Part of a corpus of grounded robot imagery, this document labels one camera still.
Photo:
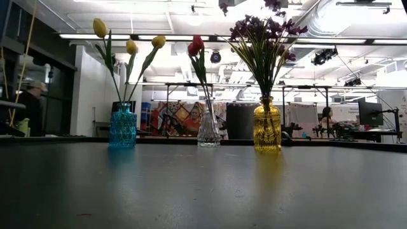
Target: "clear glass vase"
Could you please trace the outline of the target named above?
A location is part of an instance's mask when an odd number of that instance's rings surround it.
[[[109,147],[133,148],[136,136],[137,115],[130,112],[130,104],[118,104],[110,119]]]
[[[281,152],[280,110],[273,106],[273,97],[260,98],[261,105],[253,114],[254,149],[260,153]]]
[[[202,117],[198,132],[198,146],[218,147],[220,145],[221,134],[214,114],[213,101],[207,100],[205,103],[205,114]]]

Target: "desk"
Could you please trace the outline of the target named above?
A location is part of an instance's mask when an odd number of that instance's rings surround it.
[[[353,131],[353,132],[350,132],[349,135],[351,135],[354,139],[365,139],[368,141],[381,142],[383,135],[397,136],[397,132],[395,132],[395,131]]]
[[[1,228],[407,225],[402,153],[283,146],[275,158],[253,146],[115,151],[69,141],[6,142],[0,151]]]

